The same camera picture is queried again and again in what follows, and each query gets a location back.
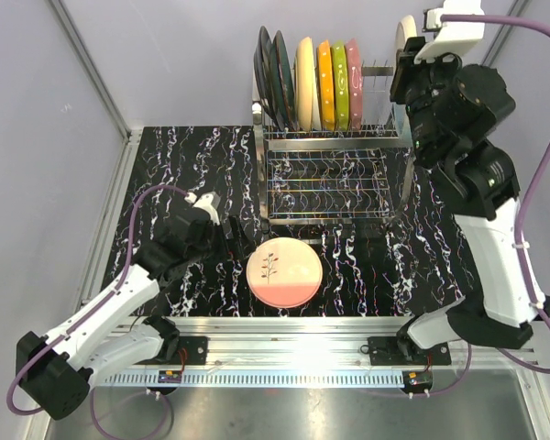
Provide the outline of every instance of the pink dotted plate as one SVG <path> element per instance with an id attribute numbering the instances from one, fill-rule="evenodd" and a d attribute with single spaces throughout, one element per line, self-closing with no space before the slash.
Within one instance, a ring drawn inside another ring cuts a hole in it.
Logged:
<path id="1" fill-rule="evenodd" d="M 346 44 L 348 62 L 348 90 L 350 91 L 350 124 L 360 130 L 363 120 L 363 76 L 360 66 L 357 41 L 352 38 Z"/>
<path id="2" fill-rule="evenodd" d="M 322 262 L 315 251 L 295 238 L 273 238 L 250 256 L 250 290 L 265 304 L 292 308 L 312 299 L 322 282 Z"/>

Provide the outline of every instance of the white cable clip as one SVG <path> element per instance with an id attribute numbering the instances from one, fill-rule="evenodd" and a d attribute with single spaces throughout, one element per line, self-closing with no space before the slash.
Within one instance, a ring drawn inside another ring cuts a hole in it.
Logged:
<path id="1" fill-rule="evenodd" d="M 512 244 L 514 249 L 529 249 L 530 248 L 530 242 L 529 241 L 523 241 L 522 243 L 513 243 Z"/>
<path id="2" fill-rule="evenodd" d="M 198 196 L 195 195 L 193 192 L 188 192 L 184 199 L 188 204 L 195 204 L 195 202 L 198 200 Z"/>

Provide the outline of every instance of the wire rack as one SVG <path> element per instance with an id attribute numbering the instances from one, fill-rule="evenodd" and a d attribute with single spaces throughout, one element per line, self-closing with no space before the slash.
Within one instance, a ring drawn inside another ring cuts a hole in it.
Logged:
<path id="1" fill-rule="evenodd" d="M 363 67 L 360 130 L 281 131 L 253 91 L 260 214 L 269 225 L 389 221 L 396 215 L 383 149 L 400 138 L 403 109 L 389 100 L 393 68 Z"/>
<path id="2" fill-rule="evenodd" d="M 394 215 L 379 149 L 270 151 L 269 220 L 288 223 Z"/>

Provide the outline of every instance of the black plate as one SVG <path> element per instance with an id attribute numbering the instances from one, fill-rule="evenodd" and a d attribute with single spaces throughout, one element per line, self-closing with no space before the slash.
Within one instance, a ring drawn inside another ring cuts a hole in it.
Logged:
<path id="1" fill-rule="evenodd" d="M 267 86 L 267 96 L 269 98 L 270 110 L 273 113 L 271 119 L 273 124 L 277 126 L 279 130 L 285 129 L 285 124 L 283 122 L 283 116 L 281 115 L 281 110 L 278 111 L 277 100 L 275 99 L 275 92 L 273 90 L 273 81 L 271 79 L 271 69 L 270 69 L 270 57 L 271 57 L 271 38 L 269 32 L 263 26 L 258 33 L 258 38 L 260 41 L 260 51 L 263 59 L 263 71 L 265 72 L 265 83 Z"/>
<path id="2" fill-rule="evenodd" d="M 295 91 L 293 90 L 292 69 L 290 59 L 285 49 L 285 40 L 283 34 L 278 30 L 275 34 L 275 49 L 277 50 L 277 62 L 279 65 L 279 75 L 281 88 L 283 89 L 283 103 L 285 105 L 284 119 L 286 125 L 295 129 Z"/>
<path id="3" fill-rule="evenodd" d="M 258 33 L 258 42 L 257 48 L 255 49 L 255 56 L 253 57 L 253 64 L 255 67 L 255 79 L 257 81 L 258 94 L 260 95 L 261 104 L 265 109 L 265 112 L 272 119 L 274 118 L 274 112 L 271 108 L 271 102 L 273 101 L 273 96 L 271 94 L 270 88 L 267 86 L 267 78 L 265 77 L 265 69 L 263 63 L 263 53 L 261 49 L 261 34 L 267 33 L 265 27 L 261 27 L 260 32 Z"/>
<path id="4" fill-rule="evenodd" d="M 273 103 L 275 104 L 275 116 L 277 118 L 277 125 L 280 130 L 290 126 L 290 121 L 287 118 L 287 112 L 285 110 L 285 101 L 283 99 L 283 86 L 281 85 L 281 77 L 279 75 L 279 62 L 277 61 L 277 49 L 275 45 L 271 45 L 271 51 L 269 55 L 269 66 L 271 78 L 271 87 L 273 91 Z"/>

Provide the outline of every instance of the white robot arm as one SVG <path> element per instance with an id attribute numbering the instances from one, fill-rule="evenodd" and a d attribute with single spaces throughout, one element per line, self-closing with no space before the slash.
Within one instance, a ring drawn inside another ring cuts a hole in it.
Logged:
<path id="1" fill-rule="evenodd" d="M 484 13 L 479 0 L 446 0 L 425 11 L 423 28 L 434 32 L 431 42 L 417 37 L 411 16 L 404 18 L 391 100 L 406 105 L 416 164 L 430 171 L 436 192 L 455 214 L 481 288 L 404 326 L 397 344 L 409 360 L 420 350 L 458 339 L 520 348 L 532 336 L 537 309 L 550 315 L 550 297 L 534 282 L 533 304 L 523 281 L 513 235 L 519 208 L 513 162 L 486 139 L 515 102 L 497 71 L 462 65 L 460 57 L 482 40 L 484 25 L 442 23 L 443 14 Z M 522 251 L 529 262 L 527 246 Z"/>
<path id="2" fill-rule="evenodd" d="M 190 193 L 185 200 L 192 204 L 180 217 L 185 227 L 172 231 L 166 240 L 143 243 L 122 287 L 117 287 L 119 279 L 112 281 L 43 337 L 28 332 L 18 341 L 17 373 L 40 350 L 65 336 L 18 383 L 53 419 L 75 411 L 92 387 L 127 367 L 148 359 L 176 363 L 171 360 L 185 339 L 198 336 L 181 337 L 174 323 L 161 316 L 150 316 L 126 335 L 105 339 L 138 307 L 182 278 L 191 263 L 209 258 L 243 259 L 254 250 L 235 217 L 229 217 L 233 237 L 226 239 L 217 213 L 217 194 L 209 192 L 197 199 Z M 116 291 L 100 308 L 95 307 Z M 71 331 L 88 314 L 90 318 Z"/>

